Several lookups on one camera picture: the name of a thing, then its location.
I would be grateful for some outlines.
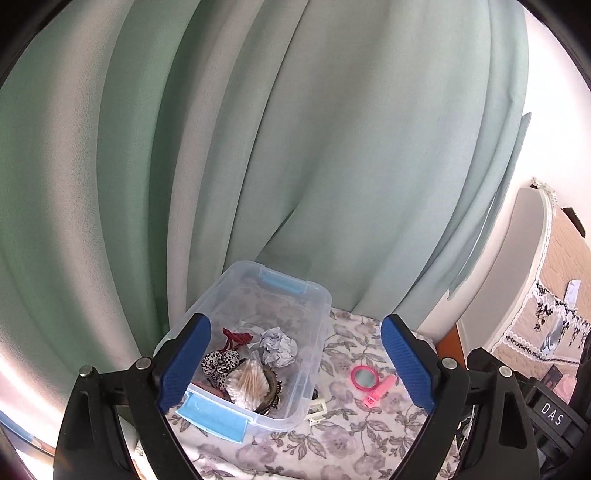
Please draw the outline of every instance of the floral fabric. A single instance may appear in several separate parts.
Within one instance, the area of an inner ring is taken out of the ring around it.
[[[308,421],[290,432],[248,436],[242,445],[201,431],[174,409],[168,419],[188,457],[204,478],[239,480],[298,478],[307,480],[388,479],[408,452],[426,419],[401,382],[379,405],[367,408],[365,394],[350,381],[355,365],[375,368],[381,378],[395,369],[380,340],[381,321],[333,309],[332,333],[324,345],[318,391],[326,400],[325,419]],[[141,445],[137,462],[147,464]],[[457,467],[455,444],[438,475],[451,478]]]

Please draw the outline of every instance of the clear plastic container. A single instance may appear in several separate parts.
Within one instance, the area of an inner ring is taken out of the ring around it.
[[[316,283],[255,262],[232,264],[166,334],[156,351],[166,340],[175,338],[193,314],[202,313],[212,324],[207,352],[223,348],[224,327],[238,333],[279,326],[297,342],[298,354],[291,365],[274,369],[282,382],[281,400],[268,416],[239,408],[193,384],[187,389],[183,416],[201,429],[234,442],[242,442],[245,433],[260,436],[294,429],[304,420],[312,398],[331,303],[330,293]],[[205,382],[201,367],[193,381]]]

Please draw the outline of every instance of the white wall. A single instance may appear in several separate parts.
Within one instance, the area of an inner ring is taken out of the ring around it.
[[[556,190],[560,206],[574,208],[591,246],[591,92],[552,33],[525,14],[530,71],[524,113],[532,112],[530,127],[505,203],[472,275],[453,299],[445,295],[418,329],[435,341],[450,330],[480,289],[501,248],[517,191],[532,177]]]

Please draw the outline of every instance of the curtain fold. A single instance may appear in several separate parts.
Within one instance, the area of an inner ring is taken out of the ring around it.
[[[167,240],[168,318],[186,312],[191,234],[213,130],[226,87],[262,0],[218,1],[195,61],[190,106],[184,119],[170,200]]]
[[[0,90],[0,410],[47,443],[237,260],[416,327],[525,134],[512,0],[74,0]]]
[[[18,295],[0,312],[2,355],[22,383],[0,408],[54,443],[79,367],[139,355],[102,238],[100,97],[131,1],[73,2],[33,39],[0,90],[0,242]],[[2,297],[10,290],[3,291]],[[43,400],[31,406],[30,392]]]
[[[152,142],[164,86],[198,4],[133,4],[115,44],[100,103],[96,176],[102,233],[117,294],[142,355],[151,355],[168,329],[167,316],[158,317],[150,272]],[[162,196],[155,201],[170,202]],[[166,229],[167,224],[158,227]]]

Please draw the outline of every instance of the metal screw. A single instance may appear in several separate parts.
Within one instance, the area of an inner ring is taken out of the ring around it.
[[[509,378],[511,375],[513,375],[513,370],[511,370],[511,368],[503,365],[502,367],[499,368],[499,373],[501,375],[503,375],[503,377]]]
[[[441,364],[448,370],[454,370],[457,367],[457,362],[448,356],[441,360]]]
[[[135,367],[138,370],[146,370],[146,368],[148,368],[150,365],[152,365],[152,360],[150,360],[147,356],[143,356],[135,363]]]
[[[92,365],[82,365],[78,373],[81,377],[86,378],[92,375]]]

